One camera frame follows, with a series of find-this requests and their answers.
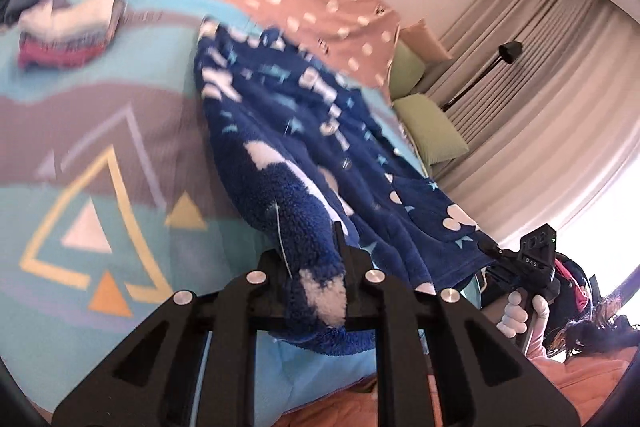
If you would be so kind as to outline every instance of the yellow triangle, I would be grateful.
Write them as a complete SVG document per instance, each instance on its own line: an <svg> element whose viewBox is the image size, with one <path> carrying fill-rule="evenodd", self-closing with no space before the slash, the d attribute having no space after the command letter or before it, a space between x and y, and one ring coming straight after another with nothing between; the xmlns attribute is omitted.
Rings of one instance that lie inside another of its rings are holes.
<svg viewBox="0 0 640 427"><path fill-rule="evenodd" d="M182 193L171 214L166 216L164 225L173 229L207 230L207 223L186 192Z"/></svg>
<svg viewBox="0 0 640 427"><path fill-rule="evenodd" d="M127 189L122 179L120 172L120 166L116 158L116 153L113 150L113 145L110 145L102 151L102 153L89 165L82 174L73 180L67 187L62 190L58 199L49 209L49 212L44 216L42 222L31 236L31 239L27 243L20 259L20 268L25 272L32 273L38 277L49 279L60 284L78 288L80 290L86 290L89 288L91 282L91 276L86 273L77 272L75 270L69 270L55 264L41 261L38 259L40 248L44 244L47 237L53 230L53 227L58 222L65 209L69 206L69 203L76 198L81 191L91 183L95 177L103 170L107 169L111 183L116 192L116 203L122 220L129 234L129 238L133 243L136 253L140 258L140 263L145 268L146 273L151 279L151 286L143 286L131 283L125 283L127 291L131 298L137 302L145 302L151 304L159 304L166 301L174 291L171 285L167 282L162 270L156 263L153 253L148 247L145 236L140 230L140 226L133 214L133 208L127 194Z"/></svg>
<svg viewBox="0 0 640 427"><path fill-rule="evenodd" d="M107 270L104 272L94 296L89 303L89 309L94 312L117 315L118 317L132 317L127 301L118 290L113 275Z"/></svg>

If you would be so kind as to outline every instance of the metal screw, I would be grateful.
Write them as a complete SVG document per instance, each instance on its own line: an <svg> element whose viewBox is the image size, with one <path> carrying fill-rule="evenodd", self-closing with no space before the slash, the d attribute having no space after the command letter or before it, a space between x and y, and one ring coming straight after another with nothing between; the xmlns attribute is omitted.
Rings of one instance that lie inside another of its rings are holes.
<svg viewBox="0 0 640 427"><path fill-rule="evenodd" d="M180 290L174 293L174 302L178 304L178 306L184 306L191 301L193 301L193 294L188 290Z"/></svg>
<svg viewBox="0 0 640 427"><path fill-rule="evenodd" d="M444 288L444 290L440 292L440 297L442 297L442 300L445 302L454 303L460 300L460 292L453 288Z"/></svg>
<svg viewBox="0 0 640 427"><path fill-rule="evenodd" d="M385 273L380 270L367 270L364 277L369 282L379 283L385 280Z"/></svg>
<svg viewBox="0 0 640 427"><path fill-rule="evenodd" d="M254 270L246 275L246 279L251 284L262 284L267 280L267 274L265 272L261 272L260 270Z"/></svg>

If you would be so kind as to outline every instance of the curtain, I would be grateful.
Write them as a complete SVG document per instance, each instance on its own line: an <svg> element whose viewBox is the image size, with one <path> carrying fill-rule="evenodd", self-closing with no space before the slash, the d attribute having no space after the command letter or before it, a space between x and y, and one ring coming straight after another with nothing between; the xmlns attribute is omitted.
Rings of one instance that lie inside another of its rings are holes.
<svg viewBox="0 0 640 427"><path fill-rule="evenodd" d="M453 62L414 92L443 105L517 40L447 111L469 153L434 169L441 188L496 241L561 229L640 150L640 25L609 0L477 0L443 36Z"/></svg>

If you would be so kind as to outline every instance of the beige pillow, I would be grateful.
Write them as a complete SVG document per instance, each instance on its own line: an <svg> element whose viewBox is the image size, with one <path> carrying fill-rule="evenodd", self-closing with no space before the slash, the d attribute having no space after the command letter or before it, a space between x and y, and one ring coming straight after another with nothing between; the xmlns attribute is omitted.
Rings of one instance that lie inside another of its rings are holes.
<svg viewBox="0 0 640 427"><path fill-rule="evenodd" d="M410 94L394 102L394 109L428 165L462 156L469 147L440 108L424 94Z"/></svg>
<svg viewBox="0 0 640 427"><path fill-rule="evenodd" d="M444 62L453 56L444 49L433 32L427 28L424 19L400 30L400 38L423 62Z"/></svg>

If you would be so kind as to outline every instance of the hand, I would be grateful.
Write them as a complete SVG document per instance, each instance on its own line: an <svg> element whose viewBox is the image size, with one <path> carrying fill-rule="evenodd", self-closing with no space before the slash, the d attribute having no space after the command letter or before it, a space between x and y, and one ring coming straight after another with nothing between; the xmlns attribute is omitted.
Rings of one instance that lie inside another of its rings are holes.
<svg viewBox="0 0 640 427"><path fill-rule="evenodd" d="M520 305L521 302L522 295L517 291L512 292L509 295L509 303L504 307L504 315L497 325L497 328L508 339L512 339L516 335L527 331L526 322L529 317ZM536 311L538 317L532 325L532 339L535 338L537 334L542 335L545 332L546 322L549 318L549 304L542 295L536 295L533 297L533 309Z"/></svg>

